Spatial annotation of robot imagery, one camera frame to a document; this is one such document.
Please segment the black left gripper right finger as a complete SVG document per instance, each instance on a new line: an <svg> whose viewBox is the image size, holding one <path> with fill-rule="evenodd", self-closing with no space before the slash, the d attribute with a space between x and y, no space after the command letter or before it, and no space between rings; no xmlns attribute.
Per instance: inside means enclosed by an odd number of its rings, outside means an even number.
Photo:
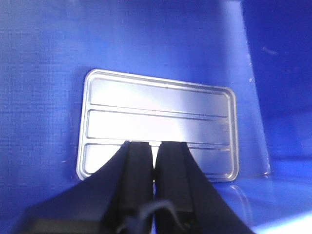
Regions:
<svg viewBox="0 0 312 234"><path fill-rule="evenodd" d="M195 162L187 143L161 143L155 167L156 198L173 212L155 213L158 234L251 234Z"/></svg>

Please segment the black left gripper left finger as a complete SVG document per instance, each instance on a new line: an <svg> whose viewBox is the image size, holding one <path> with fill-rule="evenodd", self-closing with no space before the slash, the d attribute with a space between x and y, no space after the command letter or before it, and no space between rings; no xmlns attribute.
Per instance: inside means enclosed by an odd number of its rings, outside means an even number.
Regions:
<svg viewBox="0 0 312 234"><path fill-rule="evenodd" d="M19 234L117 234L128 216L153 200L153 156L147 142L124 142L76 186L25 209Z"/></svg>

